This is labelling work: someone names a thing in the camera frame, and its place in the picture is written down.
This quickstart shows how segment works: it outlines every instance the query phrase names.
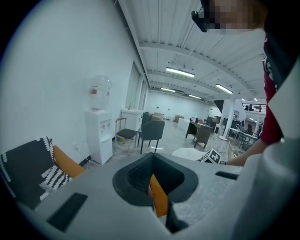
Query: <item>water cooler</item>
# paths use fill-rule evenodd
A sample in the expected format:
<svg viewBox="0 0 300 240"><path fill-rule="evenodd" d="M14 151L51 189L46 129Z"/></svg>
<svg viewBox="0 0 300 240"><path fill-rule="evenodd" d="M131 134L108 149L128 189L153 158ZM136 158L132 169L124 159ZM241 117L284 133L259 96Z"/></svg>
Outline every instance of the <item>water cooler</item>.
<svg viewBox="0 0 300 240"><path fill-rule="evenodd" d="M105 110L85 112L85 131L91 158L104 164L113 155L111 114Z"/></svg>

